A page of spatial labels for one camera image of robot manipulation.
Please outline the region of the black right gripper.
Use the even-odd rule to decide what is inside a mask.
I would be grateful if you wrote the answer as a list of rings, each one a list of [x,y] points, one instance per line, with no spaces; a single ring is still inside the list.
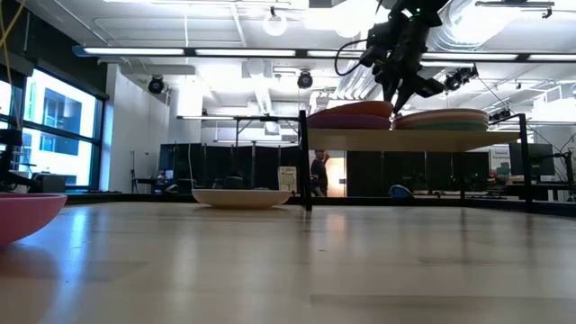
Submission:
[[[419,62],[427,51],[428,25],[422,20],[400,20],[377,23],[369,30],[366,65],[373,69],[375,81],[384,91],[395,91],[419,71]],[[393,112],[398,113],[416,93],[429,98],[445,91],[445,85],[431,78],[417,76],[416,90],[405,82],[398,88]]]

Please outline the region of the teal green plate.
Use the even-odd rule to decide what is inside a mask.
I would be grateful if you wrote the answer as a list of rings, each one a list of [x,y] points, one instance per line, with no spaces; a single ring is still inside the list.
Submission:
[[[398,130],[417,131],[486,131],[489,124],[484,121],[441,121],[429,123],[402,124]]]

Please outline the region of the purple plate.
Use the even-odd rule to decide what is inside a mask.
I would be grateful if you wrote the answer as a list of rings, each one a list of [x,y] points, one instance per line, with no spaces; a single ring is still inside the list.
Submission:
[[[391,122],[372,115],[315,114],[307,118],[307,125],[313,129],[388,130]]]

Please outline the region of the magenta pink plate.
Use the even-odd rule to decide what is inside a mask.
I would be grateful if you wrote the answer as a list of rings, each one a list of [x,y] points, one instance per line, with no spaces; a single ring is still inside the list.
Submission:
[[[67,197],[51,193],[0,193],[0,247],[24,239],[49,224]]]

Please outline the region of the wooden shelf board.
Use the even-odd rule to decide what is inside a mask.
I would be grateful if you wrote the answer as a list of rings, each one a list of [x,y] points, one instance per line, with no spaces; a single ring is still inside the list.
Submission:
[[[518,132],[477,130],[310,129],[310,149],[382,152],[466,152],[516,142]]]

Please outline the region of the black room partition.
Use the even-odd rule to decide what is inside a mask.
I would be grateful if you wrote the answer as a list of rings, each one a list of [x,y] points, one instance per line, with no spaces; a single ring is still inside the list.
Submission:
[[[272,189],[279,185],[281,167],[298,167],[300,150],[296,147],[205,144],[163,144],[158,169],[171,185],[183,193],[192,188],[222,188],[225,179],[236,177],[241,189]]]
[[[346,153],[346,189],[352,197],[384,197],[394,185],[414,194],[482,192],[490,175],[487,152]]]

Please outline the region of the blue round chair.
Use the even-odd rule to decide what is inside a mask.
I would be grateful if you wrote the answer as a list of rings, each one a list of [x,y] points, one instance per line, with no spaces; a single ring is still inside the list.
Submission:
[[[410,199],[413,197],[412,191],[400,184],[392,185],[389,188],[388,195],[392,199]]]

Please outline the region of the person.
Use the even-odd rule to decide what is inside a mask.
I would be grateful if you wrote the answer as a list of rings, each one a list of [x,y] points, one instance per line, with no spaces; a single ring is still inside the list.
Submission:
[[[327,197],[329,179],[326,164],[329,154],[324,150],[315,150],[314,155],[310,166],[311,189],[316,196]]]

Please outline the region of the black background monitor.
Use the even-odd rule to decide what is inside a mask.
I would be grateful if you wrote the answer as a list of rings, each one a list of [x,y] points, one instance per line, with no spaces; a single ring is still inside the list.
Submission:
[[[531,176],[554,176],[554,153],[549,144],[528,144],[528,157],[522,154],[520,143],[508,145],[510,154],[510,170],[513,176],[524,174],[524,163],[531,166]]]

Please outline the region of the pale poster sign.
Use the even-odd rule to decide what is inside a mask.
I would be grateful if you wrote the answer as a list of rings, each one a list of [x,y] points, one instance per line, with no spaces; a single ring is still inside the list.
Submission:
[[[297,168],[295,166],[280,166],[278,168],[278,183],[280,191],[297,193],[297,180]]]

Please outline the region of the long ceiling light bar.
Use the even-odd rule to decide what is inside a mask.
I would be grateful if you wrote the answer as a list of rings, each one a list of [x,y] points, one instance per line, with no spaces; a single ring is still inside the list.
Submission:
[[[74,46],[78,57],[360,59],[360,49],[143,48]],[[423,61],[576,63],[576,53],[428,52]]]

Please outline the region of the large glass window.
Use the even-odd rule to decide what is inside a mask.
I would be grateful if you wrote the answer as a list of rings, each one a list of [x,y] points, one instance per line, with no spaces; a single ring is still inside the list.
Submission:
[[[50,173],[67,187],[92,185],[102,115],[101,100],[44,71],[22,80],[0,76],[0,130],[22,130],[10,168],[26,176]]]

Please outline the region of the black background equipment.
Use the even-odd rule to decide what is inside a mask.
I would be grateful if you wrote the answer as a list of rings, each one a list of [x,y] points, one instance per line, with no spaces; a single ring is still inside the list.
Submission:
[[[13,171],[15,149],[23,144],[23,132],[17,129],[0,129],[0,193],[13,192],[24,186],[28,194],[63,194],[66,178],[52,173],[36,173],[28,176]]]

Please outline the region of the silver air duct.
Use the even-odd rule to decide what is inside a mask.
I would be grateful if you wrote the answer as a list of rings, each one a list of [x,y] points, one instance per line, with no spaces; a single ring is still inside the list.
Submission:
[[[477,50],[515,20],[515,7],[477,6],[482,0],[450,0],[439,12],[442,25],[430,30],[427,46],[432,51]]]

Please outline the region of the black metal frame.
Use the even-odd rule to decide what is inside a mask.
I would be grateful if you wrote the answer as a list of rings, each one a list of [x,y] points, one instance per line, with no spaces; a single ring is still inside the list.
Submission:
[[[467,199],[465,192],[448,198],[314,198],[311,194],[308,131],[304,129],[297,141],[298,166],[297,189],[288,194],[289,205],[300,205],[311,211],[313,206],[405,206],[405,207],[458,207],[527,212],[576,219],[576,202],[522,202],[511,200]],[[193,189],[187,194],[140,194],[140,193],[68,193],[68,205],[94,203],[196,203]]]

